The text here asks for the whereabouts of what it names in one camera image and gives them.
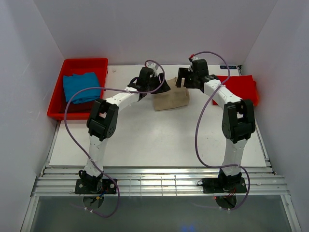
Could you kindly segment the beige t shirt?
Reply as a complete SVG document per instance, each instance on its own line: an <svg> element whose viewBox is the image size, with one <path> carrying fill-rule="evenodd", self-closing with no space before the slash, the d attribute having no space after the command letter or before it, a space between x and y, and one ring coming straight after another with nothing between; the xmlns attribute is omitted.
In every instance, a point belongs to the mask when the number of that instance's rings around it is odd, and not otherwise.
<svg viewBox="0 0 309 232"><path fill-rule="evenodd" d="M170 90L153 95L155 111L163 111L187 106L190 102L190 94L185 87L176 87L177 77L167 81Z"/></svg>

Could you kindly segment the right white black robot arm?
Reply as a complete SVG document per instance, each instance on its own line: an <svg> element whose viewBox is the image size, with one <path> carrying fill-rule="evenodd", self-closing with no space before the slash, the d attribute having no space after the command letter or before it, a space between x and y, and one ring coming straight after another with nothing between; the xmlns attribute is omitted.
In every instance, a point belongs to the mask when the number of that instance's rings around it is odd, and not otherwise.
<svg viewBox="0 0 309 232"><path fill-rule="evenodd" d="M204 193L245 193L241 162L244 148L255 132L253 102L233 94L214 74L205 59L192 57L189 68L179 68L176 87L199 89L223 110L222 132L226 138L225 156L217 178L203 178Z"/></svg>

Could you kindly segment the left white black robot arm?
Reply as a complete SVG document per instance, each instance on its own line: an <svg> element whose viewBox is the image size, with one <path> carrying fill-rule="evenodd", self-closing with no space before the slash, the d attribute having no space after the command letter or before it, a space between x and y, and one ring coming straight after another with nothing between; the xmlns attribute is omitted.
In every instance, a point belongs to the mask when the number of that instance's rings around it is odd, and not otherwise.
<svg viewBox="0 0 309 232"><path fill-rule="evenodd" d="M130 104L140 101L147 93L158 94L170 91L165 74L155 68L143 67L138 77L133 78L124 91L107 99L95 100L87 120L90 145L89 158L79 177L86 188L97 193L102 189L103 157L108 139L116 130L118 113Z"/></svg>

